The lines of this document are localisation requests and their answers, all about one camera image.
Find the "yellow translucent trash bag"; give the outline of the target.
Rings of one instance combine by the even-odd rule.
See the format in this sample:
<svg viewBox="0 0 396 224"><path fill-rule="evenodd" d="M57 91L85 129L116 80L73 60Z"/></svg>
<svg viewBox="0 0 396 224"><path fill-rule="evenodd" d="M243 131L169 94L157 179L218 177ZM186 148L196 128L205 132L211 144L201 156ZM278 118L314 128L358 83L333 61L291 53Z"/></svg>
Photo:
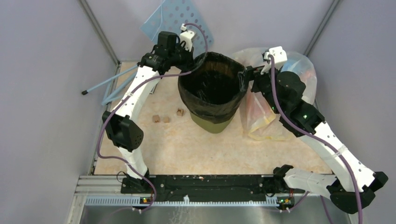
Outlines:
<svg viewBox="0 0 396 224"><path fill-rule="evenodd" d="M261 93L247 91L240 104L243 135L257 141L289 141L294 135L280 123Z"/></svg>

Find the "black trash bag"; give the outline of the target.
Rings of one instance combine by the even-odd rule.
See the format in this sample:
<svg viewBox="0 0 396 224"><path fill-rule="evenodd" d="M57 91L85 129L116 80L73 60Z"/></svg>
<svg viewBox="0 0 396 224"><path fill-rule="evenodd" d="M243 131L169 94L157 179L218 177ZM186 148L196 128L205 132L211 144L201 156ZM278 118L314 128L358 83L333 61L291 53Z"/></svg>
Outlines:
<svg viewBox="0 0 396 224"><path fill-rule="evenodd" d="M182 102L195 116L219 124L236 113L248 89L246 67L216 52L195 58L201 66L178 78Z"/></svg>

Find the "green mesh trash bin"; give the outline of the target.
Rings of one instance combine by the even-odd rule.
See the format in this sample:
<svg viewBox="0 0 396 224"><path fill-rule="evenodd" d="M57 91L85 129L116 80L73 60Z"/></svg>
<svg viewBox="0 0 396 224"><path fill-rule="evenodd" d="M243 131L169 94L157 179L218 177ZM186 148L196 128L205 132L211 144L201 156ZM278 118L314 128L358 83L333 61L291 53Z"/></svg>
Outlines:
<svg viewBox="0 0 396 224"><path fill-rule="evenodd" d="M218 133L224 131L234 118L234 116L232 116L229 120L227 120L225 122L215 124L210 121L199 118L198 116L194 115L193 113L190 113L190 115L191 115L191 119L199 127L204 129L205 131L207 131L209 133L213 133L213 134L218 134Z"/></svg>

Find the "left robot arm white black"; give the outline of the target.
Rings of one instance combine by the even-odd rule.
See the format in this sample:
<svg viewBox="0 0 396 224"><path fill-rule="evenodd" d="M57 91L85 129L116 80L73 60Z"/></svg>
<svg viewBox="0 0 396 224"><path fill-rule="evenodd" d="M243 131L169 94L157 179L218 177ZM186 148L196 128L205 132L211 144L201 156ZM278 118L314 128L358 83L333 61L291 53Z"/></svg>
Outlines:
<svg viewBox="0 0 396 224"><path fill-rule="evenodd" d="M139 193L149 189L150 181L140 147L144 133L136 122L150 92L171 67L192 70L195 37L192 30L180 34L161 31L157 44L138 62L135 78L121 101L102 116L107 137L120 151L132 187Z"/></svg>

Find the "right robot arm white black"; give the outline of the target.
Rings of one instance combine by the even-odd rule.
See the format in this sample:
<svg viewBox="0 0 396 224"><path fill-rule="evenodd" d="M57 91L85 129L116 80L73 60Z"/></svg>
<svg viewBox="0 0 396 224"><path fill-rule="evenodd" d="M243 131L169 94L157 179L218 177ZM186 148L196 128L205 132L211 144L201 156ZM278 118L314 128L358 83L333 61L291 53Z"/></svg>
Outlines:
<svg viewBox="0 0 396 224"><path fill-rule="evenodd" d="M340 210L355 214L369 206L375 192L388 181L382 171L373 171L359 161L333 133L324 116L302 98L306 88L291 71L261 73L260 67L247 67L252 91L260 92L270 108L280 114L280 122L314 150L331 169L322 175L283 165L274 169L274 187L279 192L301 189L323 196Z"/></svg>

